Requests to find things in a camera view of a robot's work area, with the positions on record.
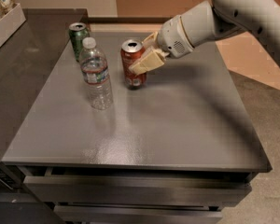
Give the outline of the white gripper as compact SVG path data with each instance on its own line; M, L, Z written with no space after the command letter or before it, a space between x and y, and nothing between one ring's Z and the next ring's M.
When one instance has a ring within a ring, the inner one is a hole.
M180 15L168 20L158 32L146 37L142 44L148 49L129 67L129 71L135 75L163 66L168 55L178 59L194 51L184 31Z

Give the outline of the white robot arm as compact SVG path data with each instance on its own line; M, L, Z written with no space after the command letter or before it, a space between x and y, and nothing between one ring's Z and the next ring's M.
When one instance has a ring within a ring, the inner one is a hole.
M208 41L249 32L280 68L280 6L274 0L210 0L177 15L149 35L145 52L130 66L136 75L180 58Z

